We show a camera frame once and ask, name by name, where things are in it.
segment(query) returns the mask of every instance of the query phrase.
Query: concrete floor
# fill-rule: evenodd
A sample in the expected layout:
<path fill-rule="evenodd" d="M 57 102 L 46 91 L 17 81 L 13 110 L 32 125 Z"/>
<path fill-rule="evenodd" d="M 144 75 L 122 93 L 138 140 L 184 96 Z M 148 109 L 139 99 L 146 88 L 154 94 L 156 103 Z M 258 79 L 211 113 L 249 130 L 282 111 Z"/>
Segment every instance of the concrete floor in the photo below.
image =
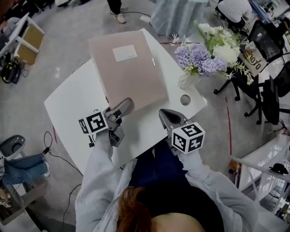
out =
<path fill-rule="evenodd" d="M 123 0 L 131 11 L 152 14 L 154 4 L 148 0 Z M 213 6 L 208 8 L 204 21 L 212 25 L 220 25 L 213 15 Z M 6 85 L 0 82 L 0 140 L 14 135 L 23 135 L 27 144 L 24 149 L 28 155 L 38 154 L 44 150 L 43 136 L 45 131 L 53 135 L 53 126 L 44 107 L 46 98 L 74 72 L 81 64 L 90 59 L 87 40 L 103 35 L 123 31 L 146 28 L 160 42 L 172 41 L 171 38 L 158 37 L 145 22 L 140 21 L 140 14 L 126 14 L 127 23 L 118 24 L 108 13 L 106 0 L 91 0 L 75 8 L 57 8 L 46 10 L 34 17 L 38 25 L 46 32 L 35 65 L 28 67 L 27 78 L 21 77 L 18 84 Z M 198 42 L 196 34 L 188 38 Z M 170 45 L 164 48 L 171 54 L 174 49 Z M 244 112 L 251 107 L 241 95 L 241 100 L 234 101 L 234 88 L 230 84 L 223 93 L 216 96 L 215 88 L 219 88 L 223 77 L 201 78 L 195 80 L 199 93 L 207 100 L 208 106 L 193 117 L 206 131 L 206 139 L 200 153 L 204 163 L 213 170 L 226 173 L 230 160 L 229 117 L 232 130 L 232 154 L 243 157 L 265 143 L 267 132 L 256 125 L 257 114 L 250 118 Z M 52 153 L 72 162 L 61 141 L 53 141 Z M 44 198 L 34 205 L 38 211 L 48 217 L 62 221 L 63 212 L 68 204 L 71 190 L 82 181 L 80 174 L 63 160 L 45 155 L 50 164 L 51 175 L 48 177 L 49 187 Z M 74 201 L 79 188 L 71 197 L 71 204 L 65 222 L 75 223 Z"/>

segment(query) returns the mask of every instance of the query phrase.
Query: white vase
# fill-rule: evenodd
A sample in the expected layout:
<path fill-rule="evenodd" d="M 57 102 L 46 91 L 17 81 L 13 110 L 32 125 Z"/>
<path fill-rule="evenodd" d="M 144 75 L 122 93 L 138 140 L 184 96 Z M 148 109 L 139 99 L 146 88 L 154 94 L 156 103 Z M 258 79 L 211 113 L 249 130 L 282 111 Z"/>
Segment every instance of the white vase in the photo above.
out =
<path fill-rule="evenodd" d="M 181 89 L 184 89 L 186 87 L 189 87 L 193 84 L 194 77 L 189 75 L 187 72 L 184 72 L 178 80 L 178 87 Z"/>

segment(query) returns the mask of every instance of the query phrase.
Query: label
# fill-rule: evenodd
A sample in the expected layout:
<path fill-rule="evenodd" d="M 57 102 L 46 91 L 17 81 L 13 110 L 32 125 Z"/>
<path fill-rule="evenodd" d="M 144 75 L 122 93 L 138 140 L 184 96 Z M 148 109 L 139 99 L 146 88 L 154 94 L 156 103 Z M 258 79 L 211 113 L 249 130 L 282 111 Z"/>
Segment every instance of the label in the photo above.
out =
<path fill-rule="evenodd" d="M 113 53 L 117 62 L 137 57 L 133 45 L 113 48 Z"/>

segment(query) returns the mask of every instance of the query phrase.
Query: black top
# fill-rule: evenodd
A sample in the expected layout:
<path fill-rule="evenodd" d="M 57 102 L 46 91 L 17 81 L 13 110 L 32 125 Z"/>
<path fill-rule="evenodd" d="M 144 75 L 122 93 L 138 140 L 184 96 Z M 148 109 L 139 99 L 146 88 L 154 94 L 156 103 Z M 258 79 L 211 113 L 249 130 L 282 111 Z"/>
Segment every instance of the black top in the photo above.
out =
<path fill-rule="evenodd" d="M 195 218 L 206 232 L 223 232 L 222 216 L 213 200 L 186 180 L 157 181 L 138 196 L 152 218 L 167 213 L 182 213 Z"/>

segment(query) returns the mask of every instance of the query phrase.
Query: blue jeans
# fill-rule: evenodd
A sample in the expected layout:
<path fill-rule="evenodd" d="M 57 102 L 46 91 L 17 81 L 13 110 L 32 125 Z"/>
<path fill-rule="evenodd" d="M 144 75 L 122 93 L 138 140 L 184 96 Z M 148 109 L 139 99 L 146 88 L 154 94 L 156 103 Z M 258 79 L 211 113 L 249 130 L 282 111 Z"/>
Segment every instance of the blue jeans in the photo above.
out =
<path fill-rule="evenodd" d="M 129 186 L 145 187 L 160 180 L 185 180 L 187 171 L 182 170 L 183 164 L 174 156 L 165 140 L 142 153 L 137 159 Z"/>
<path fill-rule="evenodd" d="M 10 161 L 5 160 L 5 174 L 2 177 L 2 182 L 4 186 L 19 184 L 38 178 L 47 171 L 42 154 Z"/>

